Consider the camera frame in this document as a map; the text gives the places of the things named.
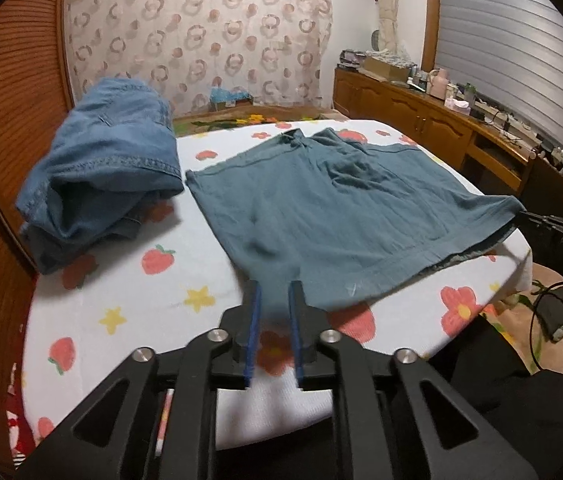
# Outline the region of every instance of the black pants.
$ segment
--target black pants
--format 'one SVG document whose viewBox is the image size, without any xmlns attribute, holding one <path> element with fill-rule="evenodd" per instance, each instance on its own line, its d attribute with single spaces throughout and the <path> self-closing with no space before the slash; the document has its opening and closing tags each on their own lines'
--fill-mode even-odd
<svg viewBox="0 0 563 480">
<path fill-rule="evenodd" d="M 542 371 L 531 377 L 513 348 L 481 317 L 430 362 L 541 480 L 563 479 L 562 374 Z M 331 420 L 218 452 L 216 478 L 333 480 Z"/>
</svg>

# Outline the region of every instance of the floral bedsheet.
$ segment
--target floral bedsheet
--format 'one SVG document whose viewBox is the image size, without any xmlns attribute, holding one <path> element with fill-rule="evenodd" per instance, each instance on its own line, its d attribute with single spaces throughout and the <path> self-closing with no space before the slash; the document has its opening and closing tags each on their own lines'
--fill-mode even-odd
<svg viewBox="0 0 563 480">
<path fill-rule="evenodd" d="M 288 128 L 300 127 L 309 136 L 328 126 L 359 142 L 414 144 L 375 121 L 254 124 L 178 139 L 182 171 L 201 170 Z M 391 353 L 409 347 L 429 356 L 487 305 L 529 289 L 531 279 L 530 248 L 515 231 L 487 256 L 424 275 L 379 301 L 329 317 L 366 348 Z M 136 240 L 101 244 L 71 266 L 41 276 L 22 368 L 24 411 L 35 441 L 47 436 L 133 349 L 150 346 L 164 352 L 185 346 L 240 302 L 236 272 L 188 190 L 149 212 Z M 219 393 L 220 449 L 289 433 L 330 414 L 330 394 L 299 391 L 292 366 L 289 337 L 262 332 L 252 387 Z"/>
</svg>

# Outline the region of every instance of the wooden desk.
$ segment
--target wooden desk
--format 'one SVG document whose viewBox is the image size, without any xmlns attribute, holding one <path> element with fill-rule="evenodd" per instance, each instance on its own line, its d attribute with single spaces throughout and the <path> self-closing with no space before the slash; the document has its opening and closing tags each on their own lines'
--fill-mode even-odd
<svg viewBox="0 0 563 480">
<path fill-rule="evenodd" d="M 443 101 L 368 76 L 335 70 L 333 105 L 351 119 L 375 119 L 416 140 L 462 171 L 470 159 L 518 192 L 530 152 L 504 139 L 493 126 L 449 110 Z"/>
</svg>

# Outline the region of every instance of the yellow star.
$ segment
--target yellow star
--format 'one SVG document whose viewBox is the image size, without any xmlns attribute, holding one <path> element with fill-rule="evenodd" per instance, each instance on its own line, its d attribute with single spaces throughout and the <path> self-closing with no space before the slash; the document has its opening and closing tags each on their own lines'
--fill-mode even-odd
<svg viewBox="0 0 563 480">
<path fill-rule="evenodd" d="M 107 308 L 104 318 L 98 321 L 99 324 L 106 327 L 106 331 L 109 335 L 113 335 L 119 325 L 126 323 L 126 318 L 120 314 L 121 310 L 122 308 L 120 306 L 116 308 Z"/>
<path fill-rule="evenodd" d="M 195 312 L 199 312 L 203 306 L 215 304 L 215 297 L 208 295 L 208 286 L 204 285 L 200 290 L 188 289 L 188 298 L 184 300 L 186 305 L 191 305 Z"/>
</svg>

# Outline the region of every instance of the gray cloth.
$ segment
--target gray cloth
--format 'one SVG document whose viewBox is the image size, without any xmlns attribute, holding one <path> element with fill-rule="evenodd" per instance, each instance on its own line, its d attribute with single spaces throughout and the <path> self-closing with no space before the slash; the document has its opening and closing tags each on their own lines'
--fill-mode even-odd
<svg viewBox="0 0 563 480">
<path fill-rule="evenodd" d="M 334 310 L 386 294 L 425 269 L 478 256 L 510 234 L 512 196 L 475 195 L 416 146 L 292 130 L 186 183 L 234 264 L 286 312 L 291 280 Z"/>
</svg>

